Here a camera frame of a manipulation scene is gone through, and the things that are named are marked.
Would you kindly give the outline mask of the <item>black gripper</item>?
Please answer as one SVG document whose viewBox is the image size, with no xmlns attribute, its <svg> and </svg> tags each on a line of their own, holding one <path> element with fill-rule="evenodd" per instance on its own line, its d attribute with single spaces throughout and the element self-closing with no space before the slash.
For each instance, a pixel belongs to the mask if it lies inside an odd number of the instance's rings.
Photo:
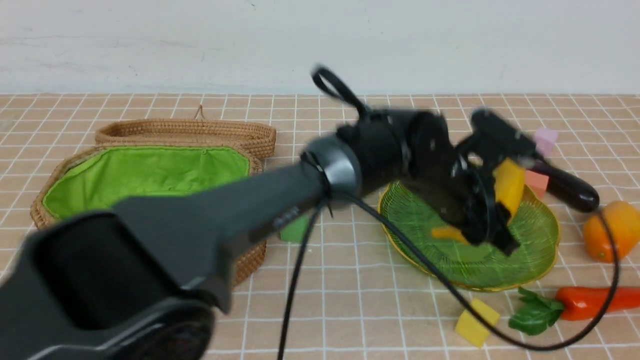
<svg viewBox="0 0 640 360">
<path fill-rule="evenodd" d="M 473 246 L 489 243 L 506 256 L 521 246 L 509 230 L 507 209 L 496 200 L 498 167 L 482 168 L 473 155 L 463 159 L 443 116 L 423 114 L 409 130 L 408 144 L 409 174 L 402 184 L 436 212 L 443 227 L 459 230 Z"/>
</svg>

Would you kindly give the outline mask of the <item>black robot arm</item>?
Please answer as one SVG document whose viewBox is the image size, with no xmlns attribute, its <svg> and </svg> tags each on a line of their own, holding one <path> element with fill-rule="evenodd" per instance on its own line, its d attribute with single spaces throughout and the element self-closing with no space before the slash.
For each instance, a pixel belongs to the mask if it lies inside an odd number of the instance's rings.
<svg viewBox="0 0 640 360">
<path fill-rule="evenodd" d="M 228 312 L 236 260 L 311 208 L 405 180 L 472 244 L 509 255 L 493 170 L 535 144 L 488 109 L 450 142 L 443 116 L 388 110 L 299 161 L 185 196 L 130 197 L 42 228 L 1 286 L 3 360 L 198 360 Z"/>
</svg>

